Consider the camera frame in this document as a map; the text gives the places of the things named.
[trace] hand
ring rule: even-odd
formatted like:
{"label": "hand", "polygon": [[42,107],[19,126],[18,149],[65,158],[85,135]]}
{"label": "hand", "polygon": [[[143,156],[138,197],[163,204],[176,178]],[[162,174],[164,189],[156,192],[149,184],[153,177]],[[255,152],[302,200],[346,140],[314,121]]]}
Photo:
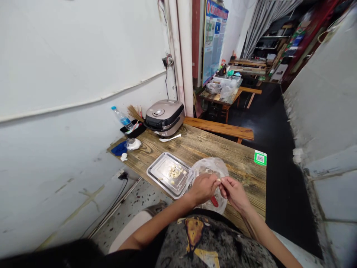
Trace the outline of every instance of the hand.
{"label": "hand", "polygon": [[195,179],[187,195],[193,201],[194,206],[197,206],[210,200],[220,184],[221,182],[217,180],[216,174],[201,174]]}
{"label": "hand", "polygon": [[244,215],[251,204],[244,191],[243,185],[231,177],[223,177],[221,178],[221,182],[222,184],[220,184],[219,189],[221,190],[223,198],[228,199],[232,207]]}

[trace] rice cooker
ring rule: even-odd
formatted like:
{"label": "rice cooker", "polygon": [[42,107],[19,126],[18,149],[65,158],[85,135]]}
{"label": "rice cooker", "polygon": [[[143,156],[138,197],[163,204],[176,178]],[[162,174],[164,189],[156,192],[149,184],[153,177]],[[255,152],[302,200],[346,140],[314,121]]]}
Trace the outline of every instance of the rice cooker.
{"label": "rice cooker", "polygon": [[160,136],[169,137],[176,133],[184,119],[182,102],[160,100],[146,111],[144,126]]}

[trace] blue cloth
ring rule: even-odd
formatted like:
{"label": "blue cloth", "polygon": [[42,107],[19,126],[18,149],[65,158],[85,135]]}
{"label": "blue cloth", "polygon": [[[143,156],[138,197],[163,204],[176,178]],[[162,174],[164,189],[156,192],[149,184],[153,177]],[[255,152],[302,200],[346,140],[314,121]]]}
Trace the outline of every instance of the blue cloth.
{"label": "blue cloth", "polygon": [[115,154],[116,156],[121,156],[123,153],[126,153],[127,151],[128,150],[126,148],[126,141],[119,143],[119,145],[115,146],[112,149],[112,153]]}

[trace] metal tray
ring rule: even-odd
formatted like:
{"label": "metal tray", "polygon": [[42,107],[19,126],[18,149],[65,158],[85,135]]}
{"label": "metal tray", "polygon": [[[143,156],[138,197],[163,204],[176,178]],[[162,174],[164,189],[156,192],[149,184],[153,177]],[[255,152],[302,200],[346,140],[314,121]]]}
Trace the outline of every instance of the metal tray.
{"label": "metal tray", "polygon": [[[186,171],[182,171],[177,178],[170,178],[170,168],[176,165]],[[147,175],[152,178],[162,189],[165,190],[173,199],[179,199],[186,190],[186,181],[190,167],[169,152],[162,153],[147,169]]]}

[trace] wall socket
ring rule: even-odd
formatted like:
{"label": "wall socket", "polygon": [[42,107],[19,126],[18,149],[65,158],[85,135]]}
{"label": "wall socket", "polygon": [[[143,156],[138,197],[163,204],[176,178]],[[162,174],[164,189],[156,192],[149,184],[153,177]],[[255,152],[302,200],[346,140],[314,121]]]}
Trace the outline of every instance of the wall socket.
{"label": "wall socket", "polygon": [[124,169],[121,169],[114,175],[114,177],[122,181],[127,178],[127,175],[128,173]]}

